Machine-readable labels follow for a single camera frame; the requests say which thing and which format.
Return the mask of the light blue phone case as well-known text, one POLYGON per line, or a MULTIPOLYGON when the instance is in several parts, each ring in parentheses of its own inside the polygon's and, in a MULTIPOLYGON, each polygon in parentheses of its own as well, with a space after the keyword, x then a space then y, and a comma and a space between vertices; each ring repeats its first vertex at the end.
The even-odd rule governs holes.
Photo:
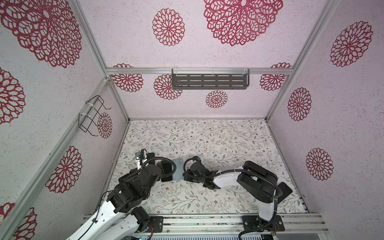
POLYGON ((178 158, 178 159, 173 159, 172 161, 176 165, 176 171, 172 175, 173 181, 182 180, 184 178, 184 176, 183 176, 183 173, 184 173, 184 169, 183 169, 184 160, 182 158, 178 158))

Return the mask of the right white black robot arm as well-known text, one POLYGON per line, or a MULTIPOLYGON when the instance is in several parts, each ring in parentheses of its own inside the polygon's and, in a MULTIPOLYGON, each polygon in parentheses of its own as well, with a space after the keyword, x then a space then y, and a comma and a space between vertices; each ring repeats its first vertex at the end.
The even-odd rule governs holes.
POLYGON ((258 201, 262 221, 271 222, 277 215, 278 199, 283 195, 278 177, 252 161, 246 161, 241 169, 220 172, 208 170, 199 157, 193 157, 185 161, 183 171, 185 181, 200 183, 210 190, 235 186, 245 189, 258 201))

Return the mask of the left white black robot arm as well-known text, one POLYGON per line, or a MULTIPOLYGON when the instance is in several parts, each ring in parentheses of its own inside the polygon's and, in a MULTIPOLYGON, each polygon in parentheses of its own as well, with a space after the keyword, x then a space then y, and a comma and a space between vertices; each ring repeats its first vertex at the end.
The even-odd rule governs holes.
POLYGON ((140 206, 143 200, 150 196, 151 188, 161 178, 172 176, 177 165, 170 159, 154 157, 153 160, 165 161, 171 164, 172 170, 164 174, 161 163, 150 164, 150 160, 131 174, 121 177, 119 184, 112 191, 107 191, 107 198, 99 201, 96 212, 69 240, 121 240, 136 232, 144 232, 152 228, 151 217, 140 206))

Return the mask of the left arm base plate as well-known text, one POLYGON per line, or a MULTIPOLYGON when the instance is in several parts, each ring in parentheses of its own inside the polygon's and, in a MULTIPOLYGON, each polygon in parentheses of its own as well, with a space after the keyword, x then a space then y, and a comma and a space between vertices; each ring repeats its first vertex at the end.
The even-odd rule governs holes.
POLYGON ((163 231, 164 217, 149 217, 145 220, 142 233, 161 233, 163 231))

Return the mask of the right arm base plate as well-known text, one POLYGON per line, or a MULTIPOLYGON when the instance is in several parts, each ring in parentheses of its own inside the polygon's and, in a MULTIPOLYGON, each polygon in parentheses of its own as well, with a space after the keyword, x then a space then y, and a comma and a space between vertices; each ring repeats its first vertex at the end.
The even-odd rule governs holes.
POLYGON ((267 232, 283 232, 285 231, 285 226, 281 216, 276 215, 275 218, 269 223, 268 221, 262 220, 258 215, 249 215, 242 216, 243 226, 245 231, 250 231, 265 227, 262 229, 267 232))

